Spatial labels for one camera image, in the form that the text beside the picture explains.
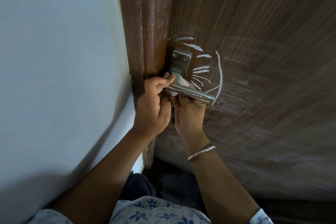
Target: dark pants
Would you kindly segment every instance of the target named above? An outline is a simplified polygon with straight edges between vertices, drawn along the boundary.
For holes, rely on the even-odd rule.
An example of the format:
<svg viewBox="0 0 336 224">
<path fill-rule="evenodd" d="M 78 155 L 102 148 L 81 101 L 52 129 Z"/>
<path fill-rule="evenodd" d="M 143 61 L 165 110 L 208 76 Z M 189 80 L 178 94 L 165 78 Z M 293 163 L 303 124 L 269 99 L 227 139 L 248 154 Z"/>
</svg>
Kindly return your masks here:
<svg viewBox="0 0 336 224">
<path fill-rule="evenodd" d="M 143 196 L 156 197 L 153 185 L 143 174 L 131 173 L 120 194 L 119 200 L 136 200 Z"/>
</svg>

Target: left hand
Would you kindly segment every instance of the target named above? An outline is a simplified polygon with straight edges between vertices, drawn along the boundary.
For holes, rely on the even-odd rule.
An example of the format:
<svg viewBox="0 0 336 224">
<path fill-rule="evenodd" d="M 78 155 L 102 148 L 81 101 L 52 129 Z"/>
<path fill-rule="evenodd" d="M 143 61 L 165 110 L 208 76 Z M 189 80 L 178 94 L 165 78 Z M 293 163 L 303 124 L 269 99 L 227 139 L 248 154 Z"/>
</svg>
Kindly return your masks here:
<svg viewBox="0 0 336 224">
<path fill-rule="evenodd" d="M 138 99 L 133 131 L 153 139 L 161 133 L 170 121 L 171 104 L 159 93 L 175 80 L 172 74 L 166 73 L 164 78 L 153 77 L 145 80 L 145 93 Z"/>
</svg>

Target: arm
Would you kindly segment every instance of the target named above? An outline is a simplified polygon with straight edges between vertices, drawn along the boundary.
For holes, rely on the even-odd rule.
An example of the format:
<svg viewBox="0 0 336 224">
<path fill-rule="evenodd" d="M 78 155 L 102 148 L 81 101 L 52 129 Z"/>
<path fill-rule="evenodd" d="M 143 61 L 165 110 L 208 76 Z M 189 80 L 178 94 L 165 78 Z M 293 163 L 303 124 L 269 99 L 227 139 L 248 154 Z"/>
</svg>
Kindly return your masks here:
<svg viewBox="0 0 336 224">
<path fill-rule="evenodd" d="M 171 107 L 158 94 L 174 81 L 154 77 L 145 81 L 137 103 L 133 128 L 53 209 L 73 223 L 107 223 L 131 169 L 149 142 L 169 123 Z"/>
<path fill-rule="evenodd" d="M 191 156 L 211 144 L 202 129 L 206 104 L 181 95 L 172 100 L 176 130 Z M 213 224 L 247 223 L 258 211 L 257 203 L 214 149 L 197 156 L 191 164 Z"/>
</svg>

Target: sleeve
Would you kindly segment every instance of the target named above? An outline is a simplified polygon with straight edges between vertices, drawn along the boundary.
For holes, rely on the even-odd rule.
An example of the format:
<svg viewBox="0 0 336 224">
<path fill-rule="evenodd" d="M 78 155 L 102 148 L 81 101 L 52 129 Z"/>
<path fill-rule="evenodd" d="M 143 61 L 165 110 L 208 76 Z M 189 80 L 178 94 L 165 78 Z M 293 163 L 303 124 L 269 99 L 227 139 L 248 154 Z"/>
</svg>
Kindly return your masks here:
<svg viewBox="0 0 336 224">
<path fill-rule="evenodd" d="M 73 224 L 63 214 L 51 209 L 39 210 L 28 224 Z"/>
<path fill-rule="evenodd" d="M 273 222 L 266 215 L 263 209 L 259 209 L 259 211 L 251 218 L 251 220 L 247 224 L 273 224 Z"/>
</svg>

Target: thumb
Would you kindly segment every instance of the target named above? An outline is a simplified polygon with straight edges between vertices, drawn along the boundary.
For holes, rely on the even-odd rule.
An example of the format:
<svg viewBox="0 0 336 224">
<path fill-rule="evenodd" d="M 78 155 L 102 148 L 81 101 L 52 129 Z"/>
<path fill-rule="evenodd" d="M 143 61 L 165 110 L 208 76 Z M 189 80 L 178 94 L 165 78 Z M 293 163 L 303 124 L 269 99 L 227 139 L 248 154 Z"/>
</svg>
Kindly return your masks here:
<svg viewBox="0 0 336 224">
<path fill-rule="evenodd" d="M 186 107 L 188 104 L 191 104 L 191 100 L 189 99 L 189 97 L 187 96 L 183 96 L 181 94 L 178 94 L 178 98 L 180 100 L 180 103 L 182 105 L 182 107 Z"/>
<path fill-rule="evenodd" d="M 163 98 L 161 99 L 160 106 L 160 113 L 157 119 L 160 120 L 166 127 L 170 121 L 171 104 L 167 98 Z"/>
</svg>

